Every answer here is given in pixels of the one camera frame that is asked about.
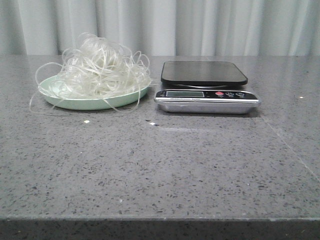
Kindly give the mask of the white pleated curtain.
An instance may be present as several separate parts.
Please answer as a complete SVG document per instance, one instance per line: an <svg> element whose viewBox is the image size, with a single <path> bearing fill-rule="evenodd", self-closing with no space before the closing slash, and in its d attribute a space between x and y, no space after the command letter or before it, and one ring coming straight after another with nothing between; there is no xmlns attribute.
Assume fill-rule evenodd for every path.
<svg viewBox="0 0 320 240"><path fill-rule="evenodd" d="M317 56L317 0L3 0L0 52L57 55L82 33L149 56Z"/></svg>

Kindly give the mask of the black silver kitchen scale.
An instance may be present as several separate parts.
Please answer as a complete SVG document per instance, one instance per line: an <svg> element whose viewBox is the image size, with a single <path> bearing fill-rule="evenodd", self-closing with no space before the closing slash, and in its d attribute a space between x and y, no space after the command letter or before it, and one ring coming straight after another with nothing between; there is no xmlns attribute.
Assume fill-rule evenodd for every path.
<svg viewBox="0 0 320 240"><path fill-rule="evenodd" d="M248 78L232 62L166 61L154 101L171 113L247 114L261 100L242 89Z"/></svg>

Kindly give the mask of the pale green round plate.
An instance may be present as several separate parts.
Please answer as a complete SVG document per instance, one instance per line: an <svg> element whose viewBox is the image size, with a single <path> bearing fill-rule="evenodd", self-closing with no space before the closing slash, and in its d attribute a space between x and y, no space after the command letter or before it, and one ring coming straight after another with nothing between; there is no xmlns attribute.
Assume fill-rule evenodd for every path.
<svg viewBox="0 0 320 240"><path fill-rule="evenodd" d="M44 95L45 100L53 106L68 110L107 110L112 108L123 107L138 101L138 98L144 97L148 92L148 87L142 88L140 91L128 93L120 96L114 96L103 99L62 99L58 97L58 87L53 86L56 76L51 76L43 80L38 87L39 92Z"/></svg>

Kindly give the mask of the white vermicelli noodle bundle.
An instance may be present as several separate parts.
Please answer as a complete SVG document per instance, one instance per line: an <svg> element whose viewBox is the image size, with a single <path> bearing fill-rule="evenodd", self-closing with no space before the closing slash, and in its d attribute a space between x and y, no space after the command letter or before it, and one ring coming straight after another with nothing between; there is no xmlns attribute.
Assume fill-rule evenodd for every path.
<svg viewBox="0 0 320 240"><path fill-rule="evenodd" d="M62 53L60 72L52 85L61 99L107 99L148 87L152 84L149 58L141 51L82 33L77 47Z"/></svg>

